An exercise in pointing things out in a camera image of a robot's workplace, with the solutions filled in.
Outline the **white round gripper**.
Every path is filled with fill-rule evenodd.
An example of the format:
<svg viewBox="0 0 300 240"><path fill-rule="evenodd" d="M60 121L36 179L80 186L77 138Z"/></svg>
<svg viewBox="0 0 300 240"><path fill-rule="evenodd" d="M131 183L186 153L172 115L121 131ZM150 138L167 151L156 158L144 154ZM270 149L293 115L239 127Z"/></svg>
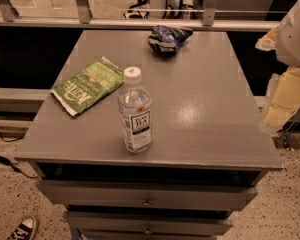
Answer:
<svg viewBox="0 0 300 240"><path fill-rule="evenodd" d="M269 80L266 103L262 108L260 130L276 133L300 108L300 0L276 26L255 44L261 51L276 50L277 59L289 67Z"/></svg>

